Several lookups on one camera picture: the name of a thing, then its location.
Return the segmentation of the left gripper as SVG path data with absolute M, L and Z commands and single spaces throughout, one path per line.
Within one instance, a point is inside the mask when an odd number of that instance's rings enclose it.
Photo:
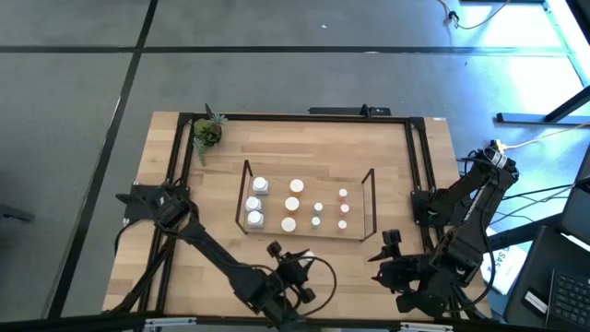
M 278 265 L 271 273 L 270 277 L 280 287 L 282 291 L 291 289 L 297 298 L 297 303 L 309 303 L 315 298 L 315 292 L 312 288 L 307 287 L 308 268 L 312 262 L 302 262 L 303 254 L 308 251 L 305 249 L 299 252 L 282 252 L 282 246 L 279 242 L 274 241 L 266 248 L 269 255 L 274 258 Z

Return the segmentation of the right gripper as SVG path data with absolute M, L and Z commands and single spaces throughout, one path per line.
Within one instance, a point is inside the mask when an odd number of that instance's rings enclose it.
M 436 271 L 429 255 L 402 255 L 399 230 L 382 232 L 383 246 L 369 262 L 393 258 L 380 264 L 379 274 L 372 277 L 393 294 L 400 313 L 418 309 L 431 317 L 440 317 L 445 311 L 445 287 L 436 284 Z

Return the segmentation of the clear acrylic tray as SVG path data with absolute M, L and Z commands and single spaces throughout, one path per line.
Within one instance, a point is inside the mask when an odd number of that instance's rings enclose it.
M 255 177 L 264 177 L 269 181 L 269 194 L 258 196 L 253 191 Z M 285 200 L 293 196 L 289 190 L 289 183 L 293 179 L 301 179 L 304 190 L 300 200 L 300 207 L 296 214 L 290 215 L 285 209 Z M 362 177 L 335 178 L 328 176 L 303 176 L 280 172 L 277 166 L 251 166 L 245 160 L 242 166 L 241 183 L 235 214 L 235 223 L 245 234 L 260 233 L 272 235 L 292 235 L 300 237 L 318 237 L 363 242 L 377 232 L 375 170 L 370 168 Z M 338 200 L 338 191 L 348 190 L 345 201 Z M 253 229 L 246 225 L 248 211 L 245 201 L 249 196 L 256 196 L 262 201 L 261 213 L 265 217 L 263 229 Z M 322 203 L 324 209 L 320 215 L 315 215 L 313 206 Z M 346 216 L 340 215 L 340 206 L 348 204 L 350 211 Z M 297 222 L 296 230 L 284 232 L 280 223 L 284 218 L 291 217 Z M 321 219 L 317 229 L 312 227 L 313 217 Z M 344 231 L 340 231 L 337 223 L 345 220 L 348 224 Z

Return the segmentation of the white printed cardboard box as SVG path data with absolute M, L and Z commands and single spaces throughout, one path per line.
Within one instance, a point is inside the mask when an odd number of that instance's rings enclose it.
M 493 255 L 496 274 L 492 288 L 506 295 L 523 267 L 527 253 L 517 245 L 512 245 L 494 251 Z

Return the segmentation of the black diagonal desk bar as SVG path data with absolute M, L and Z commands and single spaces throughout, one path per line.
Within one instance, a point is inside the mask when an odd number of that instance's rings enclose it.
M 562 217 L 562 213 L 555 214 L 544 219 L 527 223 L 524 226 L 491 235 L 489 237 L 490 248 L 493 251 L 496 251 L 508 248 L 512 245 L 533 241 L 537 232 L 543 227 L 558 230 L 561 225 Z

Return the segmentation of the black device white label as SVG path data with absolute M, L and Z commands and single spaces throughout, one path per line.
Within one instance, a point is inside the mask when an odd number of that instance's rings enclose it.
M 523 304 L 538 315 L 545 315 L 548 312 L 548 305 L 533 290 L 526 291 Z

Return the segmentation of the black side desk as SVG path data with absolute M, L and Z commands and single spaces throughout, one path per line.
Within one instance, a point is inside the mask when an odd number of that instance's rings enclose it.
M 547 302 L 555 268 L 590 277 L 590 252 L 560 233 L 542 227 L 535 235 L 506 304 L 503 318 L 508 324 L 545 326 L 546 315 L 526 304 L 525 295 L 530 291 L 542 302 Z

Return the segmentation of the potted succulent plant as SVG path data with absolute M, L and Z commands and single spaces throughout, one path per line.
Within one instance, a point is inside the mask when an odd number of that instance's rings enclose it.
M 207 150 L 215 147 L 220 142 L 222 138 L 222 126 L 228 122 L 224 114 L 213 113 L 207 103 L 205 104 L 205 109 L 206 117 L 197 119 L 193 124 L 193 145 L 202 166 L 207 165 Z

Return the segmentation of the black laptop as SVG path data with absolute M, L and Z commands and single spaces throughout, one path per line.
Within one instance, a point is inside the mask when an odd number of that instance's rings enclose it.
M 590 332 L 590 278 L 554 269 L 551 276 L 546 328 Z

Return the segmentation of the black monitor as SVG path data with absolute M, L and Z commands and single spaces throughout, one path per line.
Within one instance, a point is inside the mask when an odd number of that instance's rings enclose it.
M 590 145 L 576 174 L 574 188 L 562 211 L 561 229 L 564 233 L 590 245 Z

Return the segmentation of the black chair base leg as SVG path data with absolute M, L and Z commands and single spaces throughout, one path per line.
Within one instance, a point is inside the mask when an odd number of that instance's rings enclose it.
M 17 219 L 24 222 L 31 222 L 35 215 L 25 210 L 0 204 L 0 219 Z

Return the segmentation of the silver aluminium bracket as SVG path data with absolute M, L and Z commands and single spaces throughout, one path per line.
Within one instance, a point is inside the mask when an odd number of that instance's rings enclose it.
M 197 323 L 196 317 L 160 317 L 149 318 L 145 321 L 144 328 L 156 330 L 170 326 L 192 326 Z
M 454 332 L 454 327 L 424 322 L 401 322 L 398 332 Z

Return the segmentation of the black bar bracket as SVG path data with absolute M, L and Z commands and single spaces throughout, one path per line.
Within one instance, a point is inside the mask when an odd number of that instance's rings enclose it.
M 391 116 L 391 110 L 384 107 L 371 107 L 363 104 L 360 107 L 312 107 L 309 114 L 323 115 L 361 115 L 369 116 Z

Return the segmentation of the black desk base frame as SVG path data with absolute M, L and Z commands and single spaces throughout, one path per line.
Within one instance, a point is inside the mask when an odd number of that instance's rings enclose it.
M 497 113 L 496 121 L 521 125 L 582 125 L 590 122 L 590 115 L 572 115 L 572 113 L 588 103 L 590 103 L 590 86 L 583 88 L 550 113 Z

